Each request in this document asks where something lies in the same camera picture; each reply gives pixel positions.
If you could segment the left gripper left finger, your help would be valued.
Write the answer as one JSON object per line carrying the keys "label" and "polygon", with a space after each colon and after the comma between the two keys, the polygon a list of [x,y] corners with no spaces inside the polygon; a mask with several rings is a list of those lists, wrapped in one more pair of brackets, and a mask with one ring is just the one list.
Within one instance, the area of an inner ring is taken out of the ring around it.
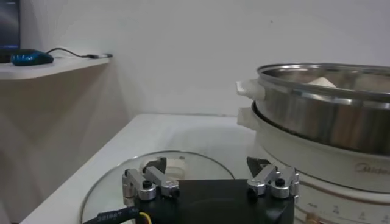
{"label": "left gripper left finger", "polygon": [[160,196],[179,197],[179,182],[165,174],[166,165],[166,158],[158,158],[141,169],[126,169],[122,174],[124,205],[132,206],[136,200],[149,202]]}

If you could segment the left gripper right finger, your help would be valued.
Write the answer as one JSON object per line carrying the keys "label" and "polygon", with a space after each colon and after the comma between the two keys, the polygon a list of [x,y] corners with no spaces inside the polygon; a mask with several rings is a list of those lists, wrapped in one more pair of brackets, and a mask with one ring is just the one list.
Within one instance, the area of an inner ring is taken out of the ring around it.
{"label": "left gripper right finger", "polygon": [[252,174],[252,178],[247,180],[247,187],[254,196],[264,196],[269,191],[274,198],[299,197],[299,174],[294,167],[279,169],[266,159],[249,156],[246,161]]}

